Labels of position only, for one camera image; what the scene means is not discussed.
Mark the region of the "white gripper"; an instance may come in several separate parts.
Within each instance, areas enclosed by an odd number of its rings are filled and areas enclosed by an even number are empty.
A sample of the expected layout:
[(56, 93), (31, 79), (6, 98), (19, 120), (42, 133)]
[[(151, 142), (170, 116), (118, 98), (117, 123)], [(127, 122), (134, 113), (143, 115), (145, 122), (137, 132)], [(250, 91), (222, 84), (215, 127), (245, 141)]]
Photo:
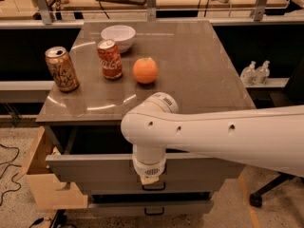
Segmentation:
[(155, 183), (159, 180), (166, 164), (164, 148), (150, 148), (133, 145), (132, 160), (134, 169), (141, 177), (142, 185)]

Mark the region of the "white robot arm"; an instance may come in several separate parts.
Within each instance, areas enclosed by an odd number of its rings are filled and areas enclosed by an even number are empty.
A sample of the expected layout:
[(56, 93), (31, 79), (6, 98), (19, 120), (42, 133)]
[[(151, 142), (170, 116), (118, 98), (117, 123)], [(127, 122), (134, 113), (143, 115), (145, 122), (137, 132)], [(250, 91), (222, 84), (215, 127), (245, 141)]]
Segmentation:
[(200, 114), (178, 110), (170, 95), (158, 92), (122, 119), (143, 184), (159, 180), (167, 148), (304, 176), (303, 105)]

